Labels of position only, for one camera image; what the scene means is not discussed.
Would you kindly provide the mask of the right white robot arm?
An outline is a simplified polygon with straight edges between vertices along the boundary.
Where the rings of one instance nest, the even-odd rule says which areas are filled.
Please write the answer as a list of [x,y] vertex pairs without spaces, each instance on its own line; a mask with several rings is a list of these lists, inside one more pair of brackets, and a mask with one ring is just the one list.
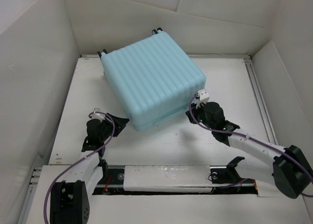
[[263,166],[253,166],[245,157],[235,157],[225,169],[232,186],[246,179],[259,180],[275,186],[286,197],[296,199],[312,184],[312,167],[299,147],[284,147],[253,137],[239,125],[226,120],[223,109],[216,102],[190,101],[185,114],[190,123],[210,131],[218,142],[263,163]]

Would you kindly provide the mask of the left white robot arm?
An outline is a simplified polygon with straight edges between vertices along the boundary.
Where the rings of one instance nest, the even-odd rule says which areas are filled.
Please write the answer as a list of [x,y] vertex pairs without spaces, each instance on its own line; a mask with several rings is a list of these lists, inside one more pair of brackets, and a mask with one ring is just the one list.
[[89,200],[98,183],[109,178],[103,158],[107,144],[117,137],[129,119],[94,111],[86,123],[87,136],[80,158],[58,175],[44,201],[46,224],[86,224],[90,217]]

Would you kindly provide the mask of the light blue hardshell suitcase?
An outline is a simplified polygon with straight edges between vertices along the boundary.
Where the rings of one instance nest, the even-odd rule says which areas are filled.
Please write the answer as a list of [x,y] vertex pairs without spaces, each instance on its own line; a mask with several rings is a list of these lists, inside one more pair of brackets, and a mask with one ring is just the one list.
[[161,28],[150,37],[98,53],[104,75],[137,131],[170,120],[205,88],[206,75]]

